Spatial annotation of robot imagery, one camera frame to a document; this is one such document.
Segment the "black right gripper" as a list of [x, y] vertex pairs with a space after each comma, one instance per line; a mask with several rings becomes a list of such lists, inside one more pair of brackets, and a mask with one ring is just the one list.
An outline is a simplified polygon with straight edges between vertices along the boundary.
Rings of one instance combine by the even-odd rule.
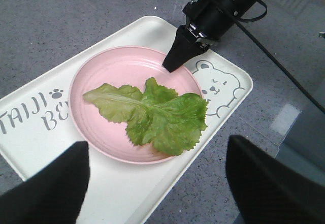
[[[255, 4], [259, 3], [265, 10], [253, 18], [242, 16]], [[177, 28], [175, 39], [162, 65], [170, 73], [180, 68], [190, 59], [205, 53], [210, 45], [197, 41], [194, 34], [202, 34], [204, 39], [218, 41], [234, 24], [234, 21], [218, 6], [221, 5], [237, 21], [250, 23], [264, 18], [267, 6], [262, 0], [197, 0], [188, 3], [183, 12], [186, 15], [186, 26]]]

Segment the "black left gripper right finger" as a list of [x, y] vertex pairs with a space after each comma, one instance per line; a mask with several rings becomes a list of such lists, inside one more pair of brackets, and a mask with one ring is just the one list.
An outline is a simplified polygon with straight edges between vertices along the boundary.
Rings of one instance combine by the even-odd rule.
[[324, 223], [324, 186], [240, 135], [229, 137], [225, 172], [245, 223]]

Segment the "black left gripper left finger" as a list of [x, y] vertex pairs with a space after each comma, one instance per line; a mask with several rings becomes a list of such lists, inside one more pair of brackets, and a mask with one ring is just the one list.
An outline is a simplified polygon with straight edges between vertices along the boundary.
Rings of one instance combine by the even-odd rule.
[[76, 142], [1, 196], [1, 223], [76, 223], [89, 179], [88, 144]]

